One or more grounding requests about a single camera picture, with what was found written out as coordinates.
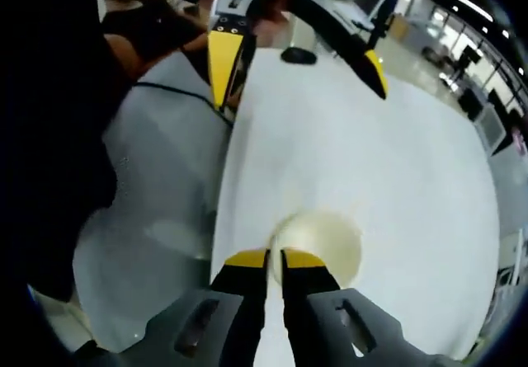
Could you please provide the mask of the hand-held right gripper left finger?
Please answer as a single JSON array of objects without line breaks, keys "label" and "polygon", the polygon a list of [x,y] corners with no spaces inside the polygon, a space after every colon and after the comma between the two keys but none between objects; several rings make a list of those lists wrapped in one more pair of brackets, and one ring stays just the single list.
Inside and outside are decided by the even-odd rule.
[{"label": "hand-held right gripper left finger", "polygon": [[206,289],[192,290],[148,322],[147,366],[252,366],[264,326],[270,251],[228,258]]}]

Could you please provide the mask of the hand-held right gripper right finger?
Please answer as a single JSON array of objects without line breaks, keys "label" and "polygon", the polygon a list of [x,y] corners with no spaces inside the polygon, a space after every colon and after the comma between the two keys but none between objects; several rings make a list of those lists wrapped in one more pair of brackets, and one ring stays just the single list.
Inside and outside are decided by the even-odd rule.
[{"label": "hand-held right gripper right finger", "polygon": [[284,323],[298,366],[456,366],[407,342],[400,322],[355,289],[341,289],[324,262],[281,250]]}]

